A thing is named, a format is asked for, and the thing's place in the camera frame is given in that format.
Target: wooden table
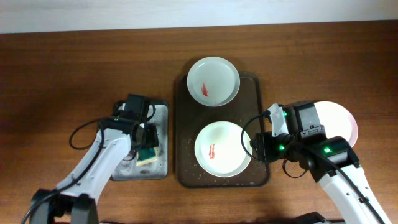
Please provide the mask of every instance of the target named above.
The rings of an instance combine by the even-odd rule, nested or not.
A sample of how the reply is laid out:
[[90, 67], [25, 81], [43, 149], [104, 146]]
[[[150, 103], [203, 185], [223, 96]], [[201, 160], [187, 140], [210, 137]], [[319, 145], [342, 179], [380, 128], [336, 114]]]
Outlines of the wooden table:
[[[107, 116], [128, 93], [170, 104], [169, 175], [108, 182], [101, 220], [232, 223], [341, 215], [311, 175], [271, 165], [261, 188], [186, 189], [173, 170], [174, 81], [219, 56], [255, 73], [264, 106], [335, 101], [359, 126], [354, 150], [387, 215], [398, 223], [398, 22], [338, 22], [0, 35], [0, 220], [18, 223], [39, 188], [52, 189], [85, 152], [68, 146], [80, 124]], [[79, 134], [92, 140], [94, 127]], [[292, 174], [301, 172], [289, 164]]]

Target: green indicator light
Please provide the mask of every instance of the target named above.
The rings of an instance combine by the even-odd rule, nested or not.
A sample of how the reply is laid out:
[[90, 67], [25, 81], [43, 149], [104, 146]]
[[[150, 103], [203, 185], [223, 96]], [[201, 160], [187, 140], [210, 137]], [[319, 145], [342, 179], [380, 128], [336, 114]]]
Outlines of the green indicator light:
[[329, 153], [329, 152], [333, 152], [333, 151], [330, 150], [329, 147], [326, 147], [326, 148], [324, 149], [324, 152], [325, 152], [325, 153]]

